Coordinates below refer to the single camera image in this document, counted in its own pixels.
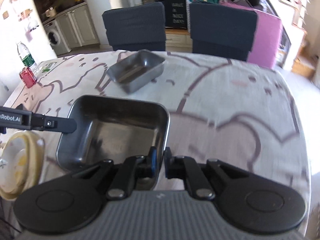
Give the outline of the large steel rectangular tray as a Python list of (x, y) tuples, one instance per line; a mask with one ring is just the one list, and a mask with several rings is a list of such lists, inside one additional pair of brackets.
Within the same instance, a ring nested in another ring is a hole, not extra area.
[(56, 160), (63, 170), (75, 171), (103, 159), (120, 164), (155, 147), (160, 172), (170, 127), (170, 114), (161, 104), (83, 95), (68, 118), (75, 120), (77, 129), (61, 134)]

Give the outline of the small steel rectangular tray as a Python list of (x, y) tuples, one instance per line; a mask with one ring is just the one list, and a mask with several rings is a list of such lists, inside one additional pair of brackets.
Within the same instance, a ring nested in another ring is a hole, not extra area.
[(125, 93), (132, 94), (162, 75), (164, 65), (164, 57), (140, 50), (112, 65), (106, 73)]

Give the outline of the plastic water bottle green label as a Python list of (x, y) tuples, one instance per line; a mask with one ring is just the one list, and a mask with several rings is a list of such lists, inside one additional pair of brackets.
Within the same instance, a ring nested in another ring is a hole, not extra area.
[(37, 75), (39, 72), (39, 67), (35, 62), (28, 47), (24, 43), (18, 42), (17, 52), (24, 66), (28, 67), (33, 72), (34, 75)]

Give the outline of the dark blue chair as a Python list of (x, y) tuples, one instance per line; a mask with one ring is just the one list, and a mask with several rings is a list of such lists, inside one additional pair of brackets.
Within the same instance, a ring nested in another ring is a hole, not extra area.
[(189, 9), (193, 53), (247, 61), (258, 22), (255, 11), (202, 2)]
[(116, 50), (165, 51), (165, 9), (160, 2), (107, 10), (102, 14), (109, 45)]

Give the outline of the pink storage box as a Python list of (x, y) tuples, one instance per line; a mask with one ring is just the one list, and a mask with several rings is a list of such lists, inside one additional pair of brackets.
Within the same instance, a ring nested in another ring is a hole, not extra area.
[(230, 2), (222, 3), (222, 5), (235, 9), (254, 11), (257, 14), (258, 20), (253, 47), (248, 55), (247, 61), (257, 64), (259, 67), (273, 69), (276, 64), (276, 54), (283, 32), (281, 19), (258, 9), (244, 7)]

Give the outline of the cartoon patterned tablecloth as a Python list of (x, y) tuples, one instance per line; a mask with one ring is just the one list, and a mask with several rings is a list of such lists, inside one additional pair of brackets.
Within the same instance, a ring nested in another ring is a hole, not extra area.
[(115, 51), (57, 59), (32, 88), (19, 85), (6, 105), (66, 117), (83, 95), (159, 103), (170, 113), (167, 145), (175, 155), (220, 159), (310, 200), (302, 124), (278, 72), (221, 57), (161, 52), (163, 74), (126, 94), (107, 69), (129, 55)]

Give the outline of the right dark blue chair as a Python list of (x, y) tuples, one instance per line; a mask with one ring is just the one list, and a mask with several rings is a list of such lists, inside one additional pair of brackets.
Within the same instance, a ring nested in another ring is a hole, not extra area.
[(202, 2), (189, 9), (193, 53), (247, 61), (258, 22), (255, 11)]

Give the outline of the yellow rimmed ceramic bowl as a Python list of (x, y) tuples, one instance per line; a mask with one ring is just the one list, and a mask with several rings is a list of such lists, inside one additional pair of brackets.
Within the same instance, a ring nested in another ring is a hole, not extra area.
[(14, 133), (1, 143), (1, 197), (13, 201), (38, 184), (43, 159), (44, 140), (31, 131)]

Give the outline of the black have a nice day sign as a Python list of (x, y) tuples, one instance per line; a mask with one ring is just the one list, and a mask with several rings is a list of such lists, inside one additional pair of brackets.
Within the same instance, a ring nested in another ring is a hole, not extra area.
[(185, 0), (163, 0), (165, 26), (167, 28), (187, 29), (187, 10)]

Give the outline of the red drink can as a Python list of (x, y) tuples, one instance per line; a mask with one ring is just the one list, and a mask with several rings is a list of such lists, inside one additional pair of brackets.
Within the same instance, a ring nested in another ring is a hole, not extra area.
[(19, 76), (27, 88), (33, 87), (37, 82), (36, 76), (29, 67), (24, 67), (19, 73)]

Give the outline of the left dark blue chair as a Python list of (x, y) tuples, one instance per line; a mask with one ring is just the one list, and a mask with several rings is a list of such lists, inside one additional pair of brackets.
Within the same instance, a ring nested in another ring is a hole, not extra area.
[(116, 50), (165, 51), (165, 9), (160, 2), (107, 10), (102, 14), (109, 45)]

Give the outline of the white washing machine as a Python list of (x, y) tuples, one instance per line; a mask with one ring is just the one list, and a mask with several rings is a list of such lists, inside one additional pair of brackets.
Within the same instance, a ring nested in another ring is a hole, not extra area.
[(67, 54), (71, 51), (56, 20), (46, 23), (44, 25), (44, 30), (56, 55)]

